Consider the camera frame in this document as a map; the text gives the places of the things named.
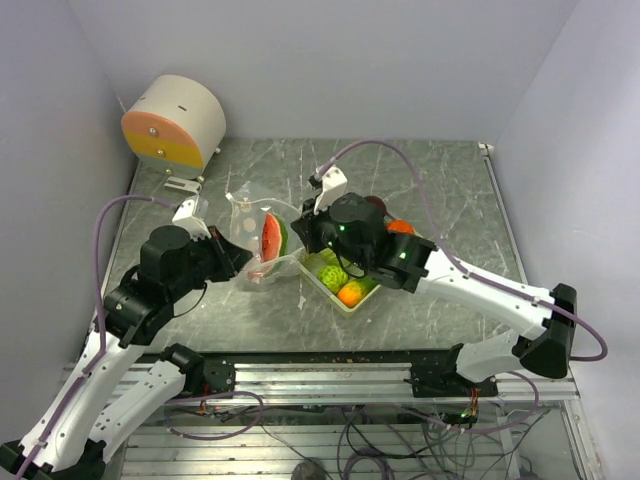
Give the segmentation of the watermelon slice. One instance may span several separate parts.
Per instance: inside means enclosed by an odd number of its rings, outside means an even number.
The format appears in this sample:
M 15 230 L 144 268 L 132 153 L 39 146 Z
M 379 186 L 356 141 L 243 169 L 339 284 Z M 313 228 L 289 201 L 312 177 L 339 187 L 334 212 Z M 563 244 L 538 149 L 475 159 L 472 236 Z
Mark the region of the watermelon slice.
M 288 231 L 285 222 L 273 213 L 265 216 L 261 235 L 261 259 L 273 261 L 287 253 Z

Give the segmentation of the dark red plum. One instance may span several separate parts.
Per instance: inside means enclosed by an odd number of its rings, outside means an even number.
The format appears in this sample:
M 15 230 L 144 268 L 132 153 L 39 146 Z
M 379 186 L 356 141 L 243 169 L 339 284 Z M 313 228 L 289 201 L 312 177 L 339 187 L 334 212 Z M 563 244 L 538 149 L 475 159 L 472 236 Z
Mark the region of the dark red plum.
M 369 196 L 365 196 L 365 200 L 371 203 L 372 205 L 374 205 L 381 212 L 383 216 L 387 214 L 386 204 L 381 198 L 377 196 L 369 195 Z

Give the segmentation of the clear polka dot zip bag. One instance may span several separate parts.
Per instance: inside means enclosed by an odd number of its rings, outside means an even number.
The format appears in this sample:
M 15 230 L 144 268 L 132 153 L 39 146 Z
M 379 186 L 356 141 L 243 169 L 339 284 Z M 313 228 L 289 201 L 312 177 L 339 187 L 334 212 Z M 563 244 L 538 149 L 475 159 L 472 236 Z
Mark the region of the clear polka dot zip bag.
M 264 290 L 298 275 L 305 250 L 292 230 L 291 222 L 299 218 L 300 210 L 255 182 L 243 184 L 238 190 L 228 193 L 226 198 L 231 204 L 230 241 L 253 254 L 253 259 L 237 277 L 238 285 L 245 290 Z M 288 243 L 284 256 L 263 262 L 261 235 L 267 213 L 273 213 L 285 222 Z

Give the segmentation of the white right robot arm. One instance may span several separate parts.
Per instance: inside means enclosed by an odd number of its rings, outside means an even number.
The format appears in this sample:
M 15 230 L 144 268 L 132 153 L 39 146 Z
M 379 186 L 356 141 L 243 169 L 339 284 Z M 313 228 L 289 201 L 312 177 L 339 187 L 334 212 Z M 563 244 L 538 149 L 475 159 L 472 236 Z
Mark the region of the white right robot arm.
M 448 257 L 433 242 L 388 228 L 382 212 L 365 198 L 347 193 L 315 212 L 304 202 L 291 224 L 305 249 L 330 249 L 378 284 L 409 293 L 430 293 L 508 326 L 502 335 L 452 347 L 440 375 L 450 394 L 465 394 L 475 383 L 512 370 L 562 379 L 569 370 L 576 292 L 510 281 Z

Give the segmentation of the orange green mango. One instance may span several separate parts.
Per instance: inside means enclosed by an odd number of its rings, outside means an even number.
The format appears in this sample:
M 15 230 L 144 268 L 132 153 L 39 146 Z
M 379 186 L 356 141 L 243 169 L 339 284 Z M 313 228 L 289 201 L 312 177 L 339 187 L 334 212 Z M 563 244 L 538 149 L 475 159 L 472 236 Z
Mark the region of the orange green mango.
M 339 291 L 337 298 L 346 307 L 355 308 L 376 287 L 377 283 L 370 278 L 354 279 Z

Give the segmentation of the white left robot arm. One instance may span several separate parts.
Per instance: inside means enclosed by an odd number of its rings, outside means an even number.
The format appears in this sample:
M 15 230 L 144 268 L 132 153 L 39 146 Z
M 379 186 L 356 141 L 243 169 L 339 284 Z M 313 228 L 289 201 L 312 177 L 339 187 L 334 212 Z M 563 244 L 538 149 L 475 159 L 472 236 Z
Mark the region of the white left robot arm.
M 39 422 L 1 446 L 1 466 L 19 479 L 99 479 L 123 442 L 166 401 L 203 387 L 204 359 L 174 344 L 147 376 L 110 399 L 156 334 L 194 290 L 234 278 L 252 259 L 215 227 L 193 239 L 179 226 L 152 231 L 139 262 L 103 300 L 106 313 L 76 366 Z

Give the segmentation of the orange tangerine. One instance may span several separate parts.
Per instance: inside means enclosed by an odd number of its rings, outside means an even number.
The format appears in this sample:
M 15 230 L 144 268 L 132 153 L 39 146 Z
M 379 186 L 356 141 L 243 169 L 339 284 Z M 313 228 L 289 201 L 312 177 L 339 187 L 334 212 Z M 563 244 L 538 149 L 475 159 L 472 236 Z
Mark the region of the orange tangerine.
M 410 235 L 413 235 L 415 233 L 414 228 L 409 222 L 405 220 L 400 220 L 400 219 L 396 219 L 388 222 L 387 230 L 390 232 L 407 233 Z

